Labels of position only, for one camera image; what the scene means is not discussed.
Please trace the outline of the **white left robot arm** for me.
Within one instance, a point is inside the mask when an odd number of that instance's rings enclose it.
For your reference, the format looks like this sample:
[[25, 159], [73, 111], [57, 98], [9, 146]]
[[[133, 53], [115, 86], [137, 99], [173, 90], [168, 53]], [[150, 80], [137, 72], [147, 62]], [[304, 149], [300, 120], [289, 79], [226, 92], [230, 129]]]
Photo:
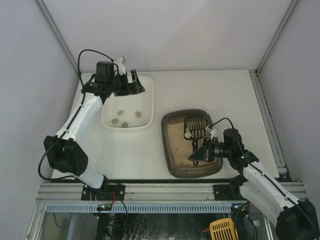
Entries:
[[77, 107], [55, 135], [45, 137], [41, 160], [47, 159], [52, 169], [64, 173], [63, 179], [78, 179], [92, 189], [107, 191], [108, 178], [90, 166], [79, 142], [110, 96], [137, 95], [145, 92], [145, 88], [136, 70], [126, 71], [123, 56], [97, 62], [95, 73], [87, 82], [80, 83], [82, 89]]

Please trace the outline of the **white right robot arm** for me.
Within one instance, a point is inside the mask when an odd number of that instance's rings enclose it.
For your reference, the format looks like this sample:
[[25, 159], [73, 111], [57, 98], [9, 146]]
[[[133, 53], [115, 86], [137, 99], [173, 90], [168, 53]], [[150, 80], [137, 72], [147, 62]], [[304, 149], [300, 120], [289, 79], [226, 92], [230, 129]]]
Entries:
[[188, 157], [194, 165], [227, 159], [239, 174], [230, 187], [236, 195], [254, 204], [273, 224], [280, 240], [318, 240], [320, 227], [315, 206], [300, 200], [285, 189], [262, 165], [257, 156], [245, 149], [242, 136], [232, 125], [223, 131], [223, 141], [215, 136], [215, 124], [200, 116], [184, 120], [184, 138], [193, 142]]

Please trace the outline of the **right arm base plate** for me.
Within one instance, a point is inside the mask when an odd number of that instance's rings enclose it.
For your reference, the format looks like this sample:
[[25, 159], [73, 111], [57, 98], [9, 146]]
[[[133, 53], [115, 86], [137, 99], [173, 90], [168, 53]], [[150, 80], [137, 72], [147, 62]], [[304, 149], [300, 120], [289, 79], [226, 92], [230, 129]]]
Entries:
[[240, 195], [240, 192], [229, 184], [213, 185], [214, 199], [216, 201], [244, 201], [246, 200]]

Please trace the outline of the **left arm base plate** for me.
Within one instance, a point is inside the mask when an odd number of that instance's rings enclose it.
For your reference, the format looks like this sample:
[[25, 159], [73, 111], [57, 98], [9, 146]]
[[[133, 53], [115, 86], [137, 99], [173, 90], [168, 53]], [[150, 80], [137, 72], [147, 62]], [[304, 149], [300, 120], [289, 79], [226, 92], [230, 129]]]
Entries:
[[126, 186], [124, 184], [111, 184], [106, 191], [84, 186], [81, 192], [82, 201], [112, 201], [124, 200]]

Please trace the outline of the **black litter scoop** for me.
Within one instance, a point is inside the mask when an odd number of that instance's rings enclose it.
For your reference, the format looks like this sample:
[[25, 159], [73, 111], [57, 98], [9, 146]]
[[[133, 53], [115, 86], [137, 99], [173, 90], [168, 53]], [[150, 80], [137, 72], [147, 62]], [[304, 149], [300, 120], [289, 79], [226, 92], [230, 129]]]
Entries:
[[[206, 138], [206, 119], [203, 114], [193, 114], [184, 117], [183, 122], [183, 138], [191, 142], [192, 153], [194, 153], [202, 145]], [[191, 132], [192, 137], [185, 138], [185, 133]]]

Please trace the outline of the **brown litter box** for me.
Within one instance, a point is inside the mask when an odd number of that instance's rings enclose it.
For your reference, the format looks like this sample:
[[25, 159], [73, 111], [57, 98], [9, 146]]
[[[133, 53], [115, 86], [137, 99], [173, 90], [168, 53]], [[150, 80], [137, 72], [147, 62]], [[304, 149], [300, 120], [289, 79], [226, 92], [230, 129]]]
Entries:
[[178, 179], [202, 178], [217, 174], [223, 167], [223, 159], [194, 164], [188, 157], [201, 146], [204, 139], [194, 144], [185, 139], [185, 118], [200, 117], [201, 126], [212, 123], [210, 115], [202, 109], [185, 109], [170, 112], [161, 120], [161, 135], [166, 166], [170, 175]]

